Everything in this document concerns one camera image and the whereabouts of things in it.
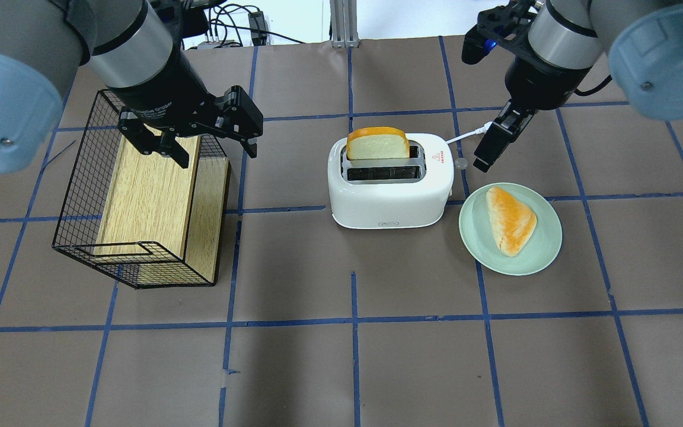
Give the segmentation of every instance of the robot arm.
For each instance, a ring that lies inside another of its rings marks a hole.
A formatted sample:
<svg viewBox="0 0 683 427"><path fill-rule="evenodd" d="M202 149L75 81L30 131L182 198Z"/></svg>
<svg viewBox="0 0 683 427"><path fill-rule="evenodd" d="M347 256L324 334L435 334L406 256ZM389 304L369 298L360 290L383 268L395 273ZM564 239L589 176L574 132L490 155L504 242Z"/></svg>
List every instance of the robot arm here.
<svg viewBox="0 0 683 427"><path fill-rule="evenodd" d="M683 119L683 0L517 0L479 14L465 36L472 65L495 45L516 56L510 100L479 143L486 172L540 109L566 103L602 52L629 103L651 119Z"/></svg>
<svg viewBox="0 0 683 427"><path fill-rule="evenodd" d="M171 35L178 28L169 30L147 0L0 0L0 22L8 23L0 30L0 173L31 162L87 62L127 106L117 127L142 154L187 167L174 138L211 133L257 155L262 113L239 86L209 94Z"/></svg>

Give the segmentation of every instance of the wooden block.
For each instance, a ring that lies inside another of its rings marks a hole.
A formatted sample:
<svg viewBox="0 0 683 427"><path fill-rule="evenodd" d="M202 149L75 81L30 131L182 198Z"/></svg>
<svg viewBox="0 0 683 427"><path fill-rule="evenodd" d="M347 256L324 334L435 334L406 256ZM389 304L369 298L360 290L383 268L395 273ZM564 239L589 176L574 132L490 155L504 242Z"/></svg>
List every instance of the wooden block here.
<svg viewBox="0 0 683 427"><path fill-rule="evenodd" d="M156 135L159 131L152 129ZM176 138L189 154L181 168L157 154L144 156L122 138L102 214L97 244L157 241L184 254L200 138ZM95 255L144 253L141 247L97 246Z"/></svg>
<svg viewBox="0 0 683 427"><path fill-rule="evenodd" d="M214 260L218 257L227 189L228 157L200 159L184 259L211 282L216 277L217 265Z"/></svg>
<svg viewBox="0 0 683 427"><path fill-rule="evenodd" d="M214 283L225 195L228 188L228 157L206 157L197 167L192 211L184 260L207 281ZM198 278L187 268L165 264L140 265L138 284L193 283Z"/></svg>

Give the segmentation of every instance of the toaster slot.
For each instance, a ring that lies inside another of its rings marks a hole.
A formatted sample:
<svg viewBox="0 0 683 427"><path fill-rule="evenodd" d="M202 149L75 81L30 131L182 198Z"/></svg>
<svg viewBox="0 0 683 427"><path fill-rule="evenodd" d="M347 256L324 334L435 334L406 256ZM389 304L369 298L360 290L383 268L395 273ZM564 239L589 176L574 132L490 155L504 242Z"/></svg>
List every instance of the toaster slot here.
<svg viewBox="0 0 683 427"><path fill-rule="evenodd" d="M347 148L341 149L341 176L350 184L393 184L418 182L426 175L423 147L410 141L410 156L404 159L347 159Z"/></svg>
<svg viewBox="0 0 683 427"><path fill-rule="evenodd" d="M349 168L347 170L348 181L419 178L420 167L417 165L407 165L406 167Z"/></svg>

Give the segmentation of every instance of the light blue robot arm cap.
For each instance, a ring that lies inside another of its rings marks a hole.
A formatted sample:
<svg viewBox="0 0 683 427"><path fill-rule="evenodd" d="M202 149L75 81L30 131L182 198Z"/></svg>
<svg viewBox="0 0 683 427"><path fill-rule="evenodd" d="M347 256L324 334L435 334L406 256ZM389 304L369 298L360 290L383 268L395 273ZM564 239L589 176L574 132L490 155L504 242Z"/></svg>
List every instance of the light blue robot arm cap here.
<svg viewBox="0 0 683 427"><path fill-rule="evenodd" d="M654 11L615 39L610 74L639 113L683 119L683 4Z"/></svg>
<svg viewBox="0 0 683 427"><path fill-rule="evenodd" d="M62 100L41 73L0 55L0 173L22 170L62 116Z"/></svg>

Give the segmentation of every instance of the toaster logo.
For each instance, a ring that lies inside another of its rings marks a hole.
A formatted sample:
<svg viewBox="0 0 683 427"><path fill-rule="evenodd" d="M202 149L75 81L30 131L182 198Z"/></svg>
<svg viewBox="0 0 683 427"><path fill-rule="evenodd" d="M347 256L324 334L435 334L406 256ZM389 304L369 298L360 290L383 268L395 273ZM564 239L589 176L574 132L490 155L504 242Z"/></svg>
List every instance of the toaster logo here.
<svg viewBox="0 0 683 427"><path fill-rule="evenodd" d="M431 156L432 159L444 163L444 151L439 151L439 153Z"/></svg>

